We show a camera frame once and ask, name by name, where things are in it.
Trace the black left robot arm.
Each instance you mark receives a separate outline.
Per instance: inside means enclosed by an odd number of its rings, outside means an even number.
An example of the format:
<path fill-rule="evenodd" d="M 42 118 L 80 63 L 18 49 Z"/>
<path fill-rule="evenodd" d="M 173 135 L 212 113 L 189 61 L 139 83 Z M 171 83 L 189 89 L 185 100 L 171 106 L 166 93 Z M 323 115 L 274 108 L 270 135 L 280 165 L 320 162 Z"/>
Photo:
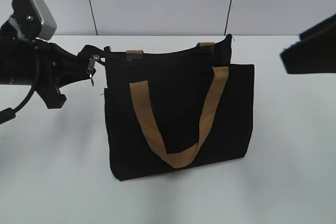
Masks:
<path fill-rule="evenodd" d="M 60 88 L 91 79 L 103 58 L 93 46 L 73 55 L 55 43 L 20 40 L 9 22 L 1 26 L 1 84 L 33 87 L 48 109 L 60 109 L 66 102 Z"/>

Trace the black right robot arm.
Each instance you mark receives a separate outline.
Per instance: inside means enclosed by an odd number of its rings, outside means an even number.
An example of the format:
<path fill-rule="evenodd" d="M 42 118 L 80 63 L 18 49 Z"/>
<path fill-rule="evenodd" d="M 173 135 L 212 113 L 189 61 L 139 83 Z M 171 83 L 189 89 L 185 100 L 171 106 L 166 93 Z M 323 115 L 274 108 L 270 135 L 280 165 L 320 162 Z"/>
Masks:
<path fill-rule="evenodd" d="M 280 58 L 288 74 L 335 73 L 335 15 L 302 32 Z"/>

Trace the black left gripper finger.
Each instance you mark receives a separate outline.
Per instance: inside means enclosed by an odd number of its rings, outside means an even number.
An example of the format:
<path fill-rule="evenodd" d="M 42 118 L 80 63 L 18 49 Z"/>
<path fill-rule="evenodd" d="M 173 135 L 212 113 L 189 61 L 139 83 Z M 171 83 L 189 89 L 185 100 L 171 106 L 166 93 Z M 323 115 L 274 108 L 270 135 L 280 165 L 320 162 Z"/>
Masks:
<path fill-rule="evenodd" d="M 106 52 L 92 45 L 85 45 L 77 54 L 82 59 L 89 59 L 93 55 L 99 56 L 100 60 L 106 58 Z"/>
<path fill-rule="evenodd" d="M 59 74 L 59 86 L 64 87 L 75 82 L 89 80 L 90 74 L 94 75 L 95 73 L 95 68 L 90 73 L 87 68 L 63 68 Z"/>

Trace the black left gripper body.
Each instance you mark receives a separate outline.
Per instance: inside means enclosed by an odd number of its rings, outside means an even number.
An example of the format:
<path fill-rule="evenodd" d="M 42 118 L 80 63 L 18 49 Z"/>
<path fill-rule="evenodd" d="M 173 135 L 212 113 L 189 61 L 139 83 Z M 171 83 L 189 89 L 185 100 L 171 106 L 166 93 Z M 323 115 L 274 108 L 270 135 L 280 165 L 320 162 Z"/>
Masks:
<path fill-rule="evenodd" d="M 40 62 L 36 92 L 48 109 L 60 109 L 66 102 L 60 88 L 79 81 L 77 57 L 41 39 L 36 40 L 35 52 Z"/>

